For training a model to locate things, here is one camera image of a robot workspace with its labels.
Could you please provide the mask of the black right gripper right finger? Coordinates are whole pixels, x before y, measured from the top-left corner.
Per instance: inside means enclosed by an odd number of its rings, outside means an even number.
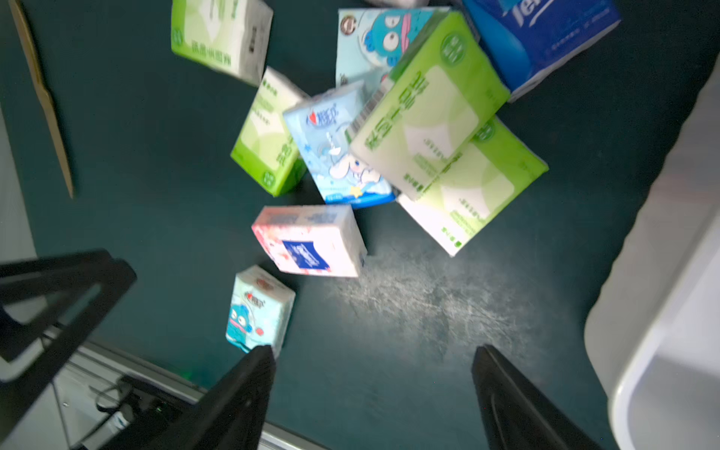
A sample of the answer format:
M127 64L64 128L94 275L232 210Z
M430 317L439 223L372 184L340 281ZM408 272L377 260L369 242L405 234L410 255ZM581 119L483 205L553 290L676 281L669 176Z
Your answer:
M599 447L494 346L476 349L472 378L489 448Z

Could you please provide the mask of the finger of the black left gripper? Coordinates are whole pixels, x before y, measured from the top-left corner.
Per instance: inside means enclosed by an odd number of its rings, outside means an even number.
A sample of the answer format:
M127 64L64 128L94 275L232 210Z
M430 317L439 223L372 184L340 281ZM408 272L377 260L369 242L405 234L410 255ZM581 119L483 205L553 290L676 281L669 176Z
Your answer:
M137 281L124 260L105 249L1 265L1 306L56 294L58 298L28 322L1 310L1 358L12 362L40 339L92 288L99 291L49 348L16 378L1 382L1 437L11 436L69 358Z

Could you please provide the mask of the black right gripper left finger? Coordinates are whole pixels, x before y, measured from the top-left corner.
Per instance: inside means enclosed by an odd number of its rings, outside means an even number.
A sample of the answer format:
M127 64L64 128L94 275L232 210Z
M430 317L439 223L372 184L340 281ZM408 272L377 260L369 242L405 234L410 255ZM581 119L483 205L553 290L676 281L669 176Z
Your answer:
M174 425L144 448L258 448L275 373L272 348L252 349Z

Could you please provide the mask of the pink tissue pack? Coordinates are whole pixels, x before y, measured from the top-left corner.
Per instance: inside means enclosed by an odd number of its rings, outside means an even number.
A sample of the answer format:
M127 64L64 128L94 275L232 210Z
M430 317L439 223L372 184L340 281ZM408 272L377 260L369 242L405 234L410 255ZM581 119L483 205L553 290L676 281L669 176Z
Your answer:
M347 204L266 206L251 230L283 273L357 278L368 255Z
M394 9L419 9L429 5L429 0L365 0L371 5Z

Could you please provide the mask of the green tissue pack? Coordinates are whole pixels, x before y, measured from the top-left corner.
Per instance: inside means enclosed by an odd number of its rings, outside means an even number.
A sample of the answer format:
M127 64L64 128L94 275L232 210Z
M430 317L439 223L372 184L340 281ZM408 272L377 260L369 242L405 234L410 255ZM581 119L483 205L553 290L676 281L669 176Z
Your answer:
M464 16L436 12L346 130L350 152L416 200L509 98Z
M456 256L549 166L497 117L461 146L413 201L397 202L449 256Z
M172 52L258 86L273 16L273 9L263 1L174 0Z
M231 159L274 197L291 191L307 170L284 119L286 111L307 98L268 67L232 149Z

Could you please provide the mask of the light blue cartoon tissue pack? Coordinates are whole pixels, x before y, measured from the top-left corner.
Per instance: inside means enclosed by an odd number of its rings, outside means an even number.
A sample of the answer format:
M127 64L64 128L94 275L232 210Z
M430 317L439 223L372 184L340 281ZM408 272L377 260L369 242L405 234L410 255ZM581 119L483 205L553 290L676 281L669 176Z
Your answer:
M353 208L393 202L396 193L379 172L350 152L345 135L365 106L365 83L352 82L306 99L283 118L326 204Z

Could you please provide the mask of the white plastic storage box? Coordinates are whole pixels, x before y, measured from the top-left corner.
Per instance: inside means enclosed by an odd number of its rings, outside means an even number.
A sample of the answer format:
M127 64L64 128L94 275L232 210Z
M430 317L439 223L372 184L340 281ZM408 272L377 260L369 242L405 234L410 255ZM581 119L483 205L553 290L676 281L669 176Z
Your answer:
M620 448L718 448L717 72L637 213L584 340Z

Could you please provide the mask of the teal cartoon tissue pack lower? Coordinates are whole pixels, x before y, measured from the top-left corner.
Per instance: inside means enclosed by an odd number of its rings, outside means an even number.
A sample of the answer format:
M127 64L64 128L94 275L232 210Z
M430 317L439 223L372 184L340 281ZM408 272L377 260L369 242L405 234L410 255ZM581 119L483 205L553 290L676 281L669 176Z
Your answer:
M249 353L270 346L279 357L290 322L296 293L260 266L238 273L234 279L226 339Z

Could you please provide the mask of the teal cartoon tissue pack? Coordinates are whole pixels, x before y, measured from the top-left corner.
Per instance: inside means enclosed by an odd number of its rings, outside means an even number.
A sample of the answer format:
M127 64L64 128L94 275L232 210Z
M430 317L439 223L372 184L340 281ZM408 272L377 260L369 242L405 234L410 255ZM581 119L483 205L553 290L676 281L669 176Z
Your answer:
M336 86L362 81L372 94L436 12L421 9L340 9L337 12Z
M238 273L234 279L226 339L249 353L270 346L279 357L290 322L296 293L260 266Z

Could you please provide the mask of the yellow wooden knife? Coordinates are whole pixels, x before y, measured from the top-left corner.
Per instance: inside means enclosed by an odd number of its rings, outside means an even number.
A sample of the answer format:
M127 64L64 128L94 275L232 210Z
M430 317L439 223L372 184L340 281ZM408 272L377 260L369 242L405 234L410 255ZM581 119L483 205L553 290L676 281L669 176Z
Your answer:
M69 193L69 198L74 199L75 187L72 179L68 152L59 127L53 96L45 84L41 69L41 60L39 60L39 54L28 24L28 20L26 19L24 9L19 1L9 1L9 10L20 39L22 51L24 52L24 57L28 65L31 82L36 92L37 100L39 101L45 116L48 131L50 132L52 139L52 145L54 146L54 151L67 187L67 193Z

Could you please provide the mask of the dark blue tissue pack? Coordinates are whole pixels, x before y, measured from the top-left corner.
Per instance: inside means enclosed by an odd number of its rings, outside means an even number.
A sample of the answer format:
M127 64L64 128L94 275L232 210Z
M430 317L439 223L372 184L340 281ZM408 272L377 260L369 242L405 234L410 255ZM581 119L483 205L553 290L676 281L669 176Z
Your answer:
M457 3L516 101L593 46L622 18L609 0Z

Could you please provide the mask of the teal cartoon tissue pack upper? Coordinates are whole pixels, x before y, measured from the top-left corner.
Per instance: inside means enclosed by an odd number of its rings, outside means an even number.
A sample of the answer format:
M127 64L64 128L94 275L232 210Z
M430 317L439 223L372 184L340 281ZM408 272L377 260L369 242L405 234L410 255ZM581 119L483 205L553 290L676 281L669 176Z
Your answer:
M362 81L372 94L436 12L421 9L340 9L337 12L336 86Z

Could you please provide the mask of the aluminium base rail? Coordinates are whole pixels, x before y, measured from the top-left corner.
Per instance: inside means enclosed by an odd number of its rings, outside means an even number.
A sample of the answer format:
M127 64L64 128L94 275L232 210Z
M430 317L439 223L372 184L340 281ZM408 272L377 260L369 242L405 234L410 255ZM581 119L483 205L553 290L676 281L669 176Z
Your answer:
M61 330L31 347L31 364ZM48 384L4 449L145 449L208 391L142 360L85 341ZM256 449L313 449L264 422Z

